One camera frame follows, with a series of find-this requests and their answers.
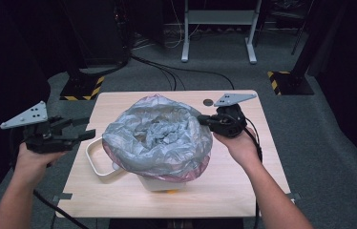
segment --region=gray carpet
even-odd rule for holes
[[[181,44],[174,49],[148,46],[134,50],[133,54],[169,66],[221,73],[233,82],[235,89],[255,90],[260,96],[290,189],[302,196],[297,205],[316,228],[357,228],[357,149],[339,130],[315,78],[306,77],[314,95],[278,96],[268,80],[268,71],[292,70],[304,44],[303,41],[296,54],[291,55],[295,38],[289,32],[264,31],[255,50],[257,65],[248,63],[244,34],[236,32],[204,35],[192,41],[189,62],[185,64],[180,62]],[[178,83],[178,91],[231,90],[228,81],[218,75],[175,73],[184,85]],[[48,103],[50,115],[90,115],[95,100],[59,100],[67,80],[65,73],[49,79],[52,86]],[[126,67],[105,77],[100,91],[170,91],[171,84],[172,80],[169,83],[161,71],[130,60]],[[76,149],[48,169],[38,187],[44,197],[52,199],[62,193],[75,153]],[[0,186],[0,197],[10,178],[11,172]],[[53,210],[36,200],[32,228],[50,228],[52,218]],[[80,220],[90,228],[107,228],[107,219]],[[253,219],[244,221],[244,228],[252,228]],[[76,227],[66,219],[56,219],[54,228]]]

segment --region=person's left arm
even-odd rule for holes
[[[0,228],[30,228],[33,189],[45,175],[48,164],[65,153],[37,154],[20,145],[9,187],[0,201]]]

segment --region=human arm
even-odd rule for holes
[[[253,140],[245,131],[234,138],[217,134],[214,136],[228,148],[230,155],[248,175],[267,229],[313,228],[304,214],[289,200],[264,168]]]
[[[37,154],[25,143],[20,145],[14,174],[0,201],[0,229],[31,227],[33,189],[44,177],[47,165],[64,154]]]

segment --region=gray plastic bag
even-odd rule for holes
[[[169,182],[198,178],[208,165],[212,135],[196,109],[162,95],[140,99],[102,135],[110,159],[128,172]]]

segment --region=wooden tabletop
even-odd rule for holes
[[[255,94],[254,91],[128,92],[100,94],[87,130],[96,129],[100,138],[107,126],[142,97],[160,94],[192,106],[204,115],[216,113],[216,107],[203,105],[204,99],[217,101],[224,94]],[[288,183],[259,97],[240,103],[244,115],[260,135],[263,164],[280,187],[289,193]],[[255,196],[249,179],[227,148],[214,139],[211,159],[204,173],[176,192],[150,192],[137,175],[122,172],[115,177],[98,176],[86,156],[87,146],[80,144],[64,193],[58,206],[75,218],[233,218],[255,215]],[[91,150],[98,172],[112,171],[112,161],[101,145]]]

